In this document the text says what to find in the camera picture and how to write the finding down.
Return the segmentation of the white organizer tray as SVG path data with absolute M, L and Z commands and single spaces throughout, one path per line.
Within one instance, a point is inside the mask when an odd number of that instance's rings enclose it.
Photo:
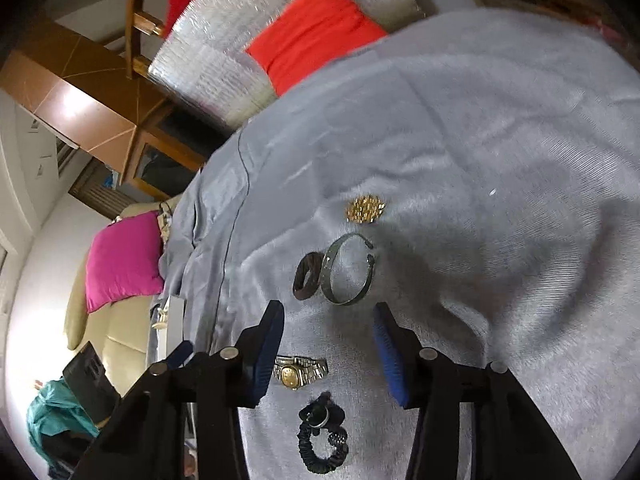
M 170 296 L 163 307 L 156 312 L 152 323 L 155 336 L 153 348 L 155 359 L 163 360 L 183 341 L 182 324 L 186 300 L 179 296 Z

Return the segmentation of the beige leather headboard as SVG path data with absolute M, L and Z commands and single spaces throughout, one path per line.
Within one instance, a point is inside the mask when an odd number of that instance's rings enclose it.
M 116 220 L 155 211 L 163 255 L 170 232 L 170 219 L 178 197 L 160 203 L 133 204 Z M 92 344 L 106 370 L 106 377 L 119 394 L 125 394 L 145 370 L 151 328 L 151 304 L 155 296 L 137 296 L 87 312 L 85 273 L 88 252 L 78 269 L 65 315 L 67 348 L 75 353 Z

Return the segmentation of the magenta pillow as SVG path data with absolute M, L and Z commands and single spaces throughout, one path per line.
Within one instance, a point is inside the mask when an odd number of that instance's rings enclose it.
M 155 211 L 112 223 L 93 239 L 86 260 L 87 312 L 164 288 L 158 270 L 163 244 Z

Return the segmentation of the grey bed blanket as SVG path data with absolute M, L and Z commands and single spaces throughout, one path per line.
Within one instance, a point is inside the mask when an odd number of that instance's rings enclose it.
M 373 223 L 348 203 L 376 195 Z M 271 300 L 280 351 L 325 359 L 240 415 L 254 479 L 305 479 L 299 410 L 346 413 L 340 479 L 400 479 L 416 416 L 392 398 L 372 309 L 454 362 L 506 364 L 585 479 L 639 440 L 639 75 L 597 34 L 477 9 L 335 61 L 254 116 L 180 198 L 160 262 L 200 351 Z

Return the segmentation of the teal cloth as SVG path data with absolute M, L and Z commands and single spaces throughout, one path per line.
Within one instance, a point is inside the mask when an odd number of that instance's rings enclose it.
M 47 463 L 51 478 L 67 478 L 99 428 L 64 379 L 46 382 L 29 404 L 28 440 Z

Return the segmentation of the silver foil wrapped package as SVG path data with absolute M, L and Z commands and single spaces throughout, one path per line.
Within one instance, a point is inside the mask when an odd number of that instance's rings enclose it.
M 149 76 L 235 129 L 327 62 L 423 17 L 416 0 L 192 0 Z

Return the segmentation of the wooden cabinet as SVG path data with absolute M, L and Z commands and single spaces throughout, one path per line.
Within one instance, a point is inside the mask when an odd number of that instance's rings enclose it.
M 1 89 L 156 200 L 170 195 L 142 179 L 142 159 L 156 151 L 191 172 L 207 157 L 163 131 L 176 108 L 149 81 L 127 77 L 125 60 L 48 18 L 26 24 L 1 69 Z

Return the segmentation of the red cushion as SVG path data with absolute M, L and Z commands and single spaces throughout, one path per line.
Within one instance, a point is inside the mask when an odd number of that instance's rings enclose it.
M 293 0 L 247 46 L 277 96 L 387 32 L 352 0 Z

